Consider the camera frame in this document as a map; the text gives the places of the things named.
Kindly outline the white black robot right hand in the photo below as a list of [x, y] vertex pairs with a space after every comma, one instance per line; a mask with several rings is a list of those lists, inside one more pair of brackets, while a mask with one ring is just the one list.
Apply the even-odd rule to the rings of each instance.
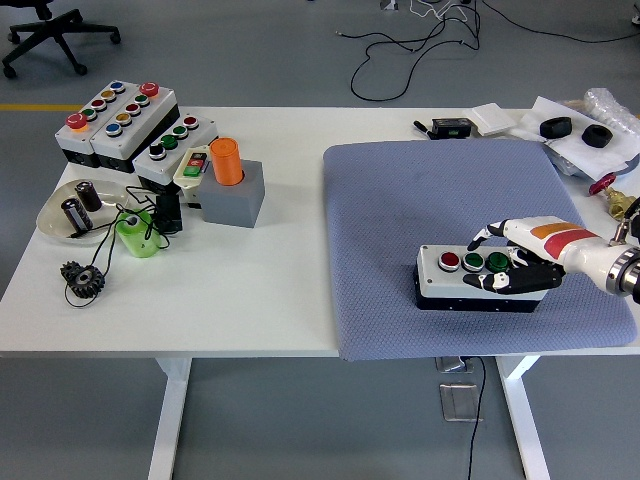
[[487, 225], [468, 245], [473, 251], [492, 236], [511, 241], [515, 267], [506, 273], [466, 274], [463, 282], [501, 295], [553, 289], [566, 273], [583, 273], [601, 290], [623, 296], [620, 257], [627, 248], [612, 246], [593, 232], [555, 216], [509, 219]]

